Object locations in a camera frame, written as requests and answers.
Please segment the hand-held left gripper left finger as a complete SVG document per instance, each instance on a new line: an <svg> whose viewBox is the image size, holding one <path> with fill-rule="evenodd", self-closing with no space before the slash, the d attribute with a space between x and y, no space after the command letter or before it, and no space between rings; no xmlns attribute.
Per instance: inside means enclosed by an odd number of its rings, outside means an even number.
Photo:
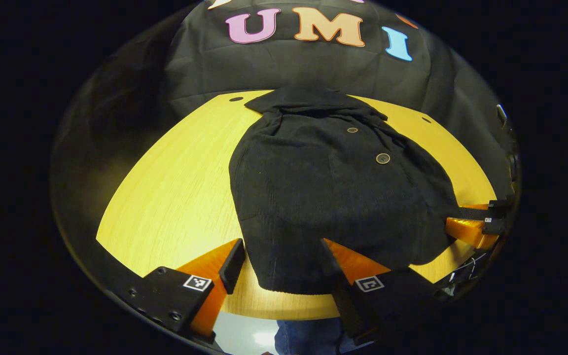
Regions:
<svg viewBox="0 0 568 355"><path fill-rule="evenodd" d="M214 343L214 324L245 260L243 240L232 240L178 268L160 266L135 276L122 286L121 299L180 337Z"/></svg>

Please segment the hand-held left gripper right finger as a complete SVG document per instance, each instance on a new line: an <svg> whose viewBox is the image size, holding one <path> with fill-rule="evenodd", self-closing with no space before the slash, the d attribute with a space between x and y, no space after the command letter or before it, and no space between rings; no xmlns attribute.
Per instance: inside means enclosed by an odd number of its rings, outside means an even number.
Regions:
<svg viewBox="0 0 568 355"><path fill-rule="evenodd" d="M390 269L327 238L322 269L343 328L355 344L387 341L442 306L442 291L412 268Z"/></svg>

